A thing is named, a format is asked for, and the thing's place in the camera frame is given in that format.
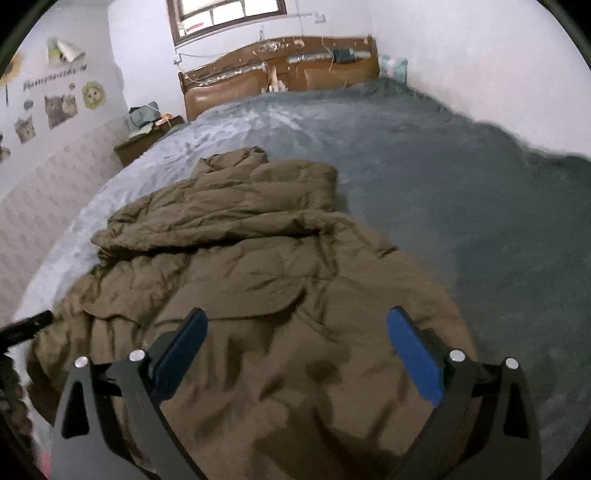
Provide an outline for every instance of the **brown leather cushion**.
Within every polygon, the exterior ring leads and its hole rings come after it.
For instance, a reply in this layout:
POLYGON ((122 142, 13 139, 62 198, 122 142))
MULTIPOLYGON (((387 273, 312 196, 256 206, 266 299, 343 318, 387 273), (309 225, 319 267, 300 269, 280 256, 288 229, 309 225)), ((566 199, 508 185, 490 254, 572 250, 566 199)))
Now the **brown leather cushion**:
POLYGON ((216 105, 259 95, 267 89, 265 72, 253 70, 207 87, 194 87, 185 94, 187 120, 195 120, 216 105))
POLYGON ((350 87, 356 83, 368 82, 378 78, 379 69, 375 59, 359 60, 348 64, 307 66, 300 63, 297 69, 303 72, 308 90, 328 90, 350 87))

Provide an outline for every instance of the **window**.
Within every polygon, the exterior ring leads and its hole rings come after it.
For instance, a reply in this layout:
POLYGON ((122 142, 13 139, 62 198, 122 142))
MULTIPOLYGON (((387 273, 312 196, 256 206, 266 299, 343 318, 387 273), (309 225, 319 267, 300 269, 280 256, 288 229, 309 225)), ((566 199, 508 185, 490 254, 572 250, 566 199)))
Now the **window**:
POLYGON ((285 0, 168 0, 175 45, 230 25, 285 13, 285 0))

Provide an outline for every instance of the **beige wallpaper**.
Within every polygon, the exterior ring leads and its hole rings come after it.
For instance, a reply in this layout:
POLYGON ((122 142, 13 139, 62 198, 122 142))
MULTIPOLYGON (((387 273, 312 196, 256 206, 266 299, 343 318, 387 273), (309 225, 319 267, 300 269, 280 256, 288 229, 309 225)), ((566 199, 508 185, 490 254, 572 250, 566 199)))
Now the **beige wallpaper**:
POLYGON ((68 225, 121 169, 113 147, 127 136, 123 119, 107 122, 50 157, 0 202, 0 326, 68 225))

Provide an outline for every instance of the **nightstand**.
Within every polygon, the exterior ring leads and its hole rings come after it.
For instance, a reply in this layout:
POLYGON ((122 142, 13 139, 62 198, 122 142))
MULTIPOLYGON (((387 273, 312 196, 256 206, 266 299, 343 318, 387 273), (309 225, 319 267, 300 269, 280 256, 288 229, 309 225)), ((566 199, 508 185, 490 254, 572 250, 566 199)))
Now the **nightstand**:
POLYGON ((168 122, 163 123, 159 127, 154 127, 147 134, 138 135, 121 145, 117 145, 114 150, 119 156, 123 167, 125 168, 134 160, 140 158, 143 153, 160 140, 172 127, 183 123, 184 119, 182 116, 175 116, 170 119, 170 124, 168 122))

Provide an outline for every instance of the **window frame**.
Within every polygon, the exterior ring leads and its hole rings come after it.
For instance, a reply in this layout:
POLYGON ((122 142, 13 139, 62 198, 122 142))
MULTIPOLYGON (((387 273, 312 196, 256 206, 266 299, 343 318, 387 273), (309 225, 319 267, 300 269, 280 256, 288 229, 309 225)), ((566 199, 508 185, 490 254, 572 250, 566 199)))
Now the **window frame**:
POLYGON ((285 5, 285 0, 276 0, 279 9, 275 12, 268 12, 268 13, 259 14, 259 15, 248 15, 248 16, 245 15, 242 18, 237 18, 235 20, 231 20, 231 21, 225 22, 223 24, 212 25, 211 27, 202 28, 201 30, 197 30, 196 32, 185 35, 184 37, 181 37, 181 35, 178 33, 178 22, 182 22, 188 18, 193 17, 194 15, 197 15, 197 14, 200 14, 203 12, 207 12, 207 11, 212 11, 213 8, 221 7, 221 6, 227 5, 227 4, 231 4, 236 1, 238 1, 242 4, 242 10, 244 12, 246 12, 246 7, 244 5, 245 0, 220 0, 220 2, 216 3, 215 5, 212 5, 210 7, 200 8, 198 10, 194 10, 193 12, 191 12, 189 14, 185 14, 182 11, 181 0, 166 0, 166 3, 168 5, 168 18, 170 20, 170 30, 173 35, 174 46, 178 47, 179 45, 181 45, 187 41, 195 40, 200 37, 206 37, 208 35, 211 35, 211 33, 214 33, 218 30, 224 30, 226 28, 234 27, 234 26, 242 24, 242 23, 259 21, 259 20, 263 20, 264 18, 269 18, 269 17, 279 17, 282 15, 287 15, 287 7, 285 5))

